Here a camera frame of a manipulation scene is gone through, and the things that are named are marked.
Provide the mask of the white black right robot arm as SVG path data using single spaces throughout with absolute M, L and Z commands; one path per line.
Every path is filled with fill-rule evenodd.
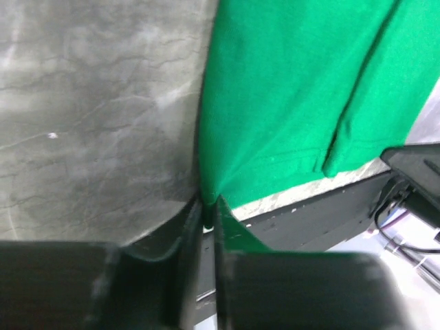
M 369 217 L 379 234 L 403 250 L 420 254 L 438 254 L 438 248 L 421 248 L 396 242 L 379 224 L 385 210 L 405 208 L 424 223 L 439 227 L 439 144 L 410 144 L 390 147 L 380 155 L 390 167 L 392 177 L 381 190 Z

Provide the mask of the green t-shirt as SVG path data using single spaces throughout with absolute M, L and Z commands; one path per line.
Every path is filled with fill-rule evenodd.
M 220 1 L 201 195 L 239 207 L 402 145 L 439 79 L 438 1 Z

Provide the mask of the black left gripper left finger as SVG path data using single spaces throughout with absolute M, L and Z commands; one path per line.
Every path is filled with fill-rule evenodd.
M 201 203 L 128 245 L 2 241 L 2 329 L 192 329 Z

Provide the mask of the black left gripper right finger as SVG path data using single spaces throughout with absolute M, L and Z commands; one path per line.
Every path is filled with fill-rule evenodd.
M 268 248 L 219 198 L 213 210 L 219 329 L 407 329 L 376 256 Z

